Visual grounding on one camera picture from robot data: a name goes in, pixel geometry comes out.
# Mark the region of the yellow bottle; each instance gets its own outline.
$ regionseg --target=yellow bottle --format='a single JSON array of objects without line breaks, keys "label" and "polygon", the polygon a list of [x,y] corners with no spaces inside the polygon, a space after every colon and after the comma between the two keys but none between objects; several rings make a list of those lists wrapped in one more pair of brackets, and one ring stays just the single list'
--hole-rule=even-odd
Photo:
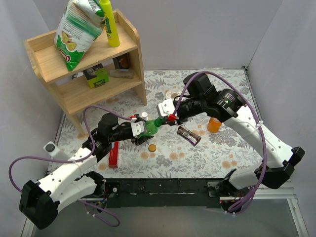
[{"label": "yellow bottle", "polygon": [[222,123],[216,118],[210,118],[209,123],[207,125],[207,130],[210,132],[218,132]]},{"label": "yellow bottle", "polygon": [[109,0],[100,0],[100,6],[104,12],[105,17],[105,30],[107,32],[109,46],[118,47],[119,46],[119,34],[117,30],[117,25],[115,24],[115,19],[113,15],[113,10],[111,2]]}]

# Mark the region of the green bottle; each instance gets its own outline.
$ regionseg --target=green bottle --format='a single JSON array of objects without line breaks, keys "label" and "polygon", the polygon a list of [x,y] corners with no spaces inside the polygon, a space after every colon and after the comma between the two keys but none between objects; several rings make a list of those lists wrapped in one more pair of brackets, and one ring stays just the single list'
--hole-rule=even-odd
[{"label": "green bottle", "polygon": [[146,121],[146,133],[140,134],[139,137],[142,136],[152,136],[156,134],[160,128],[160,126],[165,123],[163,118],[157,118],[155,120]]}]

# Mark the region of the floral pattern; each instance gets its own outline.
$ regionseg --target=floral pattern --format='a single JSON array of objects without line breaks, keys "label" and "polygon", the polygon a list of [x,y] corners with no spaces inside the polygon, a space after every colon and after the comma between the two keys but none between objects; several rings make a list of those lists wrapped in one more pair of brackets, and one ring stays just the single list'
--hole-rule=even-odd
[{"label": "floral pattern", "polygon": [[[150,119],[155,119],[158,116],[156,106],[165,99],[166,92],[170,89],[182,90],[182,80],[198,71],[145,71],[147,106],[144,107],[134,90],[128,90],[99,105],[125,117],[145,111]],[[253,105],[243,70],[214,72],[232,83]],[[209,78],[217,90],[227,88],[217,78]],[[94,108],[87,111],[90,129],[97,126],[103,114],[104,111]],[[217,133],[210,133],[206,128],[208,121],[209,117],[201,114],[186,122],[185,127],[202,137],[195,147],[177,134],[177,127],[162,126],[154,138],[141,146],[135,146],[128,140],[121,141],[117,169],[108,167],[107,155],[88,171],[95,170],[105,178],[222,178],[233,168],[247,167],[261,160],[259,154],[247,142],[225,125],[222,125]],[[71,156],[86,137],[80,137],[67,118],[62,126],[58,146]],[[157,147],[154,153],[148,150],[150,144]],[[51,163],[48,172],[54,171],[59,165]]]}]

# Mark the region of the green and white snack bag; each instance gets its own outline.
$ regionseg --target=green and white snack bag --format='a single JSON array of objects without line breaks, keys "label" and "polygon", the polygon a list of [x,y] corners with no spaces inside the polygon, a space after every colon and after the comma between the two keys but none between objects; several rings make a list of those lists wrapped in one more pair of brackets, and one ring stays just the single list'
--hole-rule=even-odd
[{"label": "green and white snack bag", "polygon": [[59,23],[54,42],[72,71],[102,33],[104,13],[94,0],[70,0]]}]

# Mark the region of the white wall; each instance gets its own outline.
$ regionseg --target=white wall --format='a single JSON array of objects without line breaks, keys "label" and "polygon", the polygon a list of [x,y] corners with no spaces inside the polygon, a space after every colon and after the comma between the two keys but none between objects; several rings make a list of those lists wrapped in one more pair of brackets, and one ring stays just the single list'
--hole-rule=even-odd
[{"label": "white wall", "polygon": [[[51,30],[67,0],[34,0]],[[145,69],[247,66],[282,0],[113,0],[139,31]]]},{"label": "white wall", "polygon": [[249,66],[265,124],[306,155],[292,181],[310,236],[316,236],[316,0],[283,0]]},{"label": "white wall", "polygon": [[[0,0],[0,236],[20,236],[25,216],[20,193],[8,178],[10,163],[25,155],[44,156],[56,135],[61,110],[35,76],[23,40],[48,28],[32,0]],[[19,187],[44,176],[47,163],[21,161],[13,168]]]}]

